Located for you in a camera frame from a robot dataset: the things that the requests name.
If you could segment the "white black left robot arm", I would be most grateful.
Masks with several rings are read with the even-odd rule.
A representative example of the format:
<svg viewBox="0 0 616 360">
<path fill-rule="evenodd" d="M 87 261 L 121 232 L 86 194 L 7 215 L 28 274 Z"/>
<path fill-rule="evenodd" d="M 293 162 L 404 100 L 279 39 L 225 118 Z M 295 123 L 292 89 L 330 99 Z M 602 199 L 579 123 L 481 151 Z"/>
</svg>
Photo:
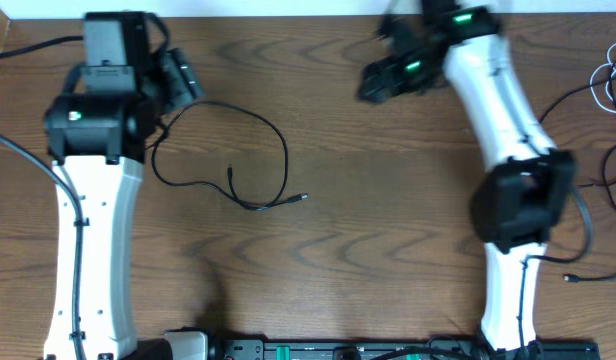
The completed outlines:
<svg viewBox="0 0 616 360">
<path fill-rule="evenodd" d="M 47 359 L 205 359 L 207 335 L 142 340 L 132 316 L 132 227 L 147 139 L 202 91 L 180 51 L 152 48 L 147 12 L 90 12 L 85 60 L 44 116 L 59 214 Z"/>
</svg>

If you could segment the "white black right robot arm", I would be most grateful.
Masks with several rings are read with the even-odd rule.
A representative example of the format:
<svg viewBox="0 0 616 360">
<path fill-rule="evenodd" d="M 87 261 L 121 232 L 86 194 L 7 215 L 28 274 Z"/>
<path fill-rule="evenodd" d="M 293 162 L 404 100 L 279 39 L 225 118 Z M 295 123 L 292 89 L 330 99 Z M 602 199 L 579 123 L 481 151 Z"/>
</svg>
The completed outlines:
<svg viewBox="0 0 616 360">
<path fill-rule="evenodd" d="M 536 358 L 537 277 L 570 190 L 574 158 L 539 124 L 516 76 L 501 21 L 487 7 L 425 1 L 422 29 L 417 35 L 406 19 L 384 13 L 376 34 L 387 41 L 389 54 L 364 68 L 357 95 L 380 104 L 423 94 L 438 78 L 455 90 L 485 169 L 469 205 L 487 264 L 480 334 L 494 358 Z"/>
</svg>

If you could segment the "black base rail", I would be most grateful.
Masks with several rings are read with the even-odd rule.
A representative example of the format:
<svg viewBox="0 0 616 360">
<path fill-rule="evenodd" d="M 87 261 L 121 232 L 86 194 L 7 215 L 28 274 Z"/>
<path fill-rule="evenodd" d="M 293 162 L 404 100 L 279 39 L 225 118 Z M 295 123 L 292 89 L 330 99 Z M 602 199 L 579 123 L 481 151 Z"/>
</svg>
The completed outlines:
<svg viewBox="0 0 616 360">
<path fill-rule="evenodd" d="M 522 350 L 489 350 L 467 339 L 437 336 L 424 342 L 273 342 L 234 339 L 209 347 L 209 360 L 600 360 L 589 342 L 533 342 Z"/>
</svg>

